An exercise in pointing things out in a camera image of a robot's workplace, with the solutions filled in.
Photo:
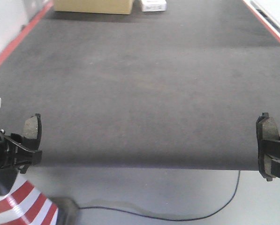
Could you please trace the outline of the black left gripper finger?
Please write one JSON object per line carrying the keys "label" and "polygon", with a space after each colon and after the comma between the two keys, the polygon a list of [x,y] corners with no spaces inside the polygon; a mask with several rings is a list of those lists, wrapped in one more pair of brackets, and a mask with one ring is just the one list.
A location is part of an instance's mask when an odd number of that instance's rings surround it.
{"label": "black left gripper finger", "polygon": [[22,164],[22,165],[18,165],[17,169],[19,173],[26,173],[29,167],[30,164]]}
{"label": "black left gripper finger", "polygon": [[39,164],[42,160],[42,150],[39,150],[41,133],[36,137],[25,137],[19,134],[12,133],[11,139],[19,144],[17,162],[26,162],[28,164]]}

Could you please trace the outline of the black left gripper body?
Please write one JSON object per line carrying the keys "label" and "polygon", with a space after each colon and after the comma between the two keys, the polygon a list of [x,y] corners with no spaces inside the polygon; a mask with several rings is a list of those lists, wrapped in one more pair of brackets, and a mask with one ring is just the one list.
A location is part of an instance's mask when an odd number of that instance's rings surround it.
{"label": "black left gripper body", "polygon": [[18,145],[0,131],[0,170],[19,167],[18,150]]}

